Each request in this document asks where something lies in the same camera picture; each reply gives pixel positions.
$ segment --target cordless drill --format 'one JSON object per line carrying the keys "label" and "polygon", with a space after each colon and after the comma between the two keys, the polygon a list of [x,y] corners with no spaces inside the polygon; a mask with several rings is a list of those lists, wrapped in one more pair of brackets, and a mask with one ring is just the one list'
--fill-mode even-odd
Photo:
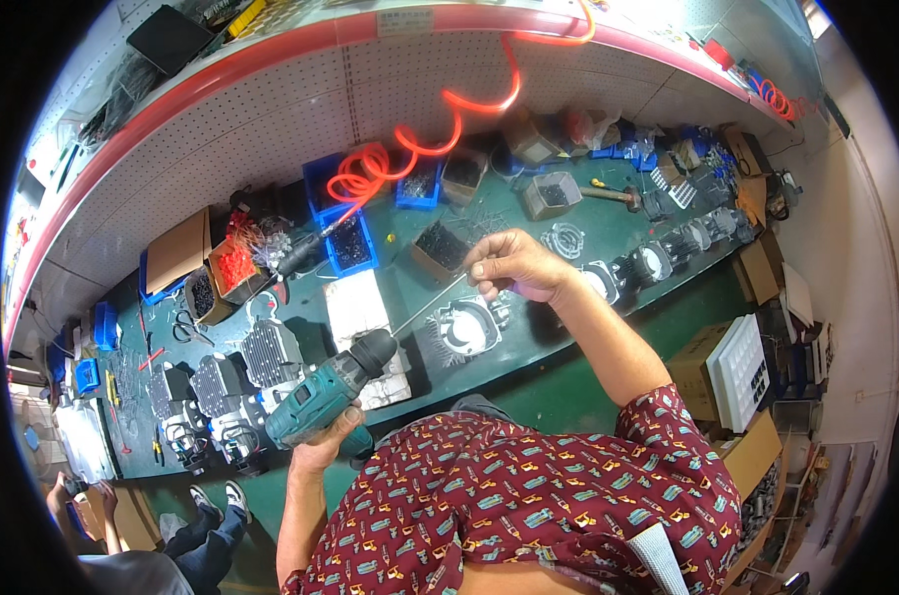
{"label": "cordless drill", "polygon": [[[396,339],[384,328],[364,335],[349,351],[322,363],[285,396],[265,422],[268,436],[282,450],[308,442],[348,408],[368,381],[383,375],[384,365],[395,353]],[[372,451],[373,437],[365,425],[340,445],[341,454],[352,459],[366,459]]]}

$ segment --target man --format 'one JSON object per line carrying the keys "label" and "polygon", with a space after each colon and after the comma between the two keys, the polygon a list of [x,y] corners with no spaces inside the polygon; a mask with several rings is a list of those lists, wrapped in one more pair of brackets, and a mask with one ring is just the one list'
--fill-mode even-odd
{"label": "man", "polygon": [[719,592],[740,498],[658,356],[526,232],[484,238],[464,266],[488,300],[551,305],[620,408],[619,437],[545,436],[463,403],[387,436],[326,519],[323,470],[364,419],[349,408],[291,458],[284,592]]}
{"label": "man", "polygon": [[[66,514],[70,500],[65,486],[66,475],[56,478],[47,494],[47,507],[59,529],[68,534],[73,529]],[[103,593],[150,593],[156,595],[218,594],[221,582],[231,567],[231,556],[245,535],[245,525],[252,521],[248,501],[241,487],[225,482],[228,502],[225,514],[212,504],[208,494],[198,485],[189,486],[189,494],[201,516],[197,523],[182,527],[161,552],[122,551],[115,528],[115,506],[118,500],[109,482],[97,484],[103,496],[107,556],[78,556],[90,581]]]}

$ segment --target metal rod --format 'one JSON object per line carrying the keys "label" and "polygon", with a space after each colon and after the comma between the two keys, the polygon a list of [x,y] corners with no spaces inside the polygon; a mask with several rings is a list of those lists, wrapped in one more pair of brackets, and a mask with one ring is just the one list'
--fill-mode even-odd
{"label": "metal rod", "polygon": [[403,323],[402,325],[397,327],[396,330],[393,332],[393,336],[396,337],[397,335],[399,335],[401,330],[408,327],[409,323],[416,320],[416,317],[419,316],[420,314],[422,314],[423,312],[425,312],[431,305],[433,305],[436,302],[436,300],[438,300],[441,297],[443,297],[444,295],[446,295],[446,292],[448,292],[449,290],[452,290],[456,286],[456,284],[458,284],[460,281],[462,281],[463,279],[466,279],[467,274],[468,274],[467,272],[464,272],[460,276],[456,277],[456,280],[453,281],[452,283],[450,283],[449,286],[445,290],[437,293],[436,296],[432,300],[430,300],[429,302],[427,302],[426,305],[424,305],[419,310],[417,310],[416,314],[414,314],[413,316],[410,316],[405,323]]}

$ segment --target sneaker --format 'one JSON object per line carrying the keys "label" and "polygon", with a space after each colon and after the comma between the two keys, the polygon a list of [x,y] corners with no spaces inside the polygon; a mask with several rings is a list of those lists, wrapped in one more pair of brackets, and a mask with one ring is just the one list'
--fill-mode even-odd
{"label": "sneaker", "polygon": [[219,523],[225,520],[225,515],[221,513],[221,508],[215,506],[212,501],[209,500],[209,495],[205,493],[204,489],[193,483],[192,485],[189,485],[189,495],[192,496],[192,501],[195,503],[196,507],[206,506],[217,512]]}
{"label": "sneaker", "polygon": [[252,521],[252,511],[248,508],[248,499],[245,498],[245,492],[241,489],[241,485],[233,480],[225,482],[225,499],[228,506],[237,506],[245,512],[245,522]]}

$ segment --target green workbench surface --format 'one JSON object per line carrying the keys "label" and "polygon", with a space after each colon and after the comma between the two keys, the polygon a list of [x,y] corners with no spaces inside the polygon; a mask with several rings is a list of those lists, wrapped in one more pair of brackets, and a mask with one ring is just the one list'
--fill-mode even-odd
{"label": "green workbench surface", "polygon": [[[654,184],[647,174],[636,173],[626,160],[587,160],[573,165],[565,163],[550,167],[547,172],[571,172],[579,186],[597,177],[609,187],[622,188],[636,185],[653,189]],[[525,184],[516,180],[516,188]],[[441,285],[411,259],[408,244],[428,224],[440,218],[447,228],[467,239],[469,220],[489,219],[501,216],[509,227],[522,228],[538,238],[542,232],[551,229],[556,222],[569,222],[585,232],[582,256],[573,261],[576,266],[594,261],[611,259],[629,254],[638,244],[657,239],[677,225],[715,208],[701,193],[688,209],[680,210],[669,220],[660,224],[650,223],[644,213],[629,213],[623,204],[595,198],[586,198],[570,212],[549,220],[530,221],[523,208],[519,192],[490,170],[472,203],[462,211],[441,203],[432,211],[398,209],[392,199],[376,199],[363,209],[376,246],[380,267],[376,269],[377,285],[383,296],[393,327],[416,312],[424,303],[441,291]],[[390,234],[394,241],[388,242]],[[640,292],[637,299],[624,305],[616,304],[623,315],[654,302],[666,293],[672,292],[707,268],[728,256],[739,246],[737,241],[722,241],[710,250],[695,255],[683,269],[675,272],[670,279]],[[317,270],[324,276],[333,276],[330,266]],[[333,354],[330,342],[328,315],[322,287],[329,280],[318,278],[312,272],[301,279],[289,283],[289,303],[280,305],[277,318],[283,321],[296,335],[307,363],[319,363]],[[123,437],[133,449],[130,454],[120,453],[120,443],[114,435],[114,424],[106,414],[112,435],[112,444],[120,471],[125,478],[148,477],[182,471],[168,446],[164,446],[166,466],[159,467],[151,450],[152,434],[156,419],[152,415],[149,397],[145,391],[148,370],[136,369],[145,358],[145,346],[139,328],[136,308],[136,276],[129,278],[114,288],[106,299],[119,312],[122,329],[121,347],[111,354],[100,354],[118,377],[119,391],[123,403],[117,411],[122,425]],[[465,283],[457,285],[433,307],[445,305],[451,299],[473,295],[475,291]],[[413,398],[376,411],[368,412],[368,423],[377,425],[374,433],[385,431],[397,422],[412,419],[418,410],[431,408],[434,404],[467,393],[514,370],[522,368],[541,358],[562,350],[572,343],[572,339],[553,324],[550,310],[529,303],[522,297],[508,293],[506,300],[510,306],[508,327],[503,331],[502,342],[493,350],[477,356],[473,361],[452,367],[443,367],[430,350],[429,337],[425,329],[425,316],[418,318],[410,331],[400,337],[401,347],[406,349],[411,370],[408,372]],[[254,318],[266,318],[269,308],[264,297],[255,300],[251,306]],[[154,306],[145,306],[146,327],[154,332],[153,350],[165,348],[155,365],[170,362],[187,369],[190,373],[198,365],[202,356],[220,351],[228,354],[237,351],[237,341],[244,338],[250,329],[249,319],[242,307],[232,316],[215,327],[209,327],[206,335],[215,342],[215,348],[192,341],[187,345],[176,343],[171,338],[171,323],[174,320],[176,303],[167,299]],[[220,455],[212,458],[223,463]]]}

